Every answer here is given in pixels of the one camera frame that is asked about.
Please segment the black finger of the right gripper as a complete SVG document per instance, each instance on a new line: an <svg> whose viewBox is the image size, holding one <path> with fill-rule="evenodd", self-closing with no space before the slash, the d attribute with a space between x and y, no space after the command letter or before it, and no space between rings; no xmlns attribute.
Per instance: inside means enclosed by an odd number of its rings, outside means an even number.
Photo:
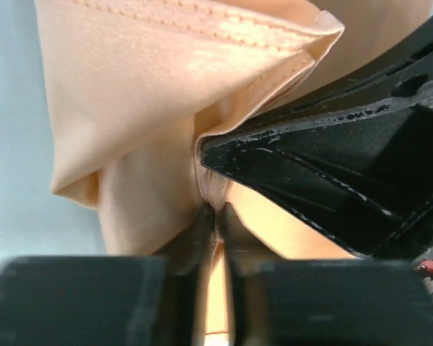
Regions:
<svg viewBox="0 0 433 346"><path fill-rule="evenodd" d="M433 247L433 16L366 66L206 139L201 163L360 257Z"/></svg>

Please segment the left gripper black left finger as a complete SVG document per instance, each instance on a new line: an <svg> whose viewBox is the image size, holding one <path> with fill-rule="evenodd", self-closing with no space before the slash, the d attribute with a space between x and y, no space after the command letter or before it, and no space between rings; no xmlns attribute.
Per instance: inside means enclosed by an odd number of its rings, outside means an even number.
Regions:
<svg viewBox="0 0 433 346"><path fill-rule="evenodd" d="M215 210L206 203L187 228L155 252L167 260L156 345L204 343L214 222Z"/></svg>

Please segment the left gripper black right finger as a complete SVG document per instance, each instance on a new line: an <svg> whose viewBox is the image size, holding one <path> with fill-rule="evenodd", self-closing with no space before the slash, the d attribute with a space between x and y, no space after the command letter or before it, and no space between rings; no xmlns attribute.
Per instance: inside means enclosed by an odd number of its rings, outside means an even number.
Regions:
<svg viewBox="0 0 433 346"><path fill-rule="evenodd" d="M281 257L242 223L231 203L219 212L224 241L229 340L232 345L270 345L268 300L259 264Z"/></svg>

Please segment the orange cloth napkin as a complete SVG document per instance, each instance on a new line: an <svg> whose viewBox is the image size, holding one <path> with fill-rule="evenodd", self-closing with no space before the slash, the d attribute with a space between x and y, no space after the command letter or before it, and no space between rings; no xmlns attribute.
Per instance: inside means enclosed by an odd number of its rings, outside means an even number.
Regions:
<svg viewBox="0 0 433 346"><path fill-rule="evenodd" d="M203 168L200 142L369 63L430 1L37 1L51 191L97 211L109 254L151 255L231 203L269 249L348 259L261 194Z"/></svg>

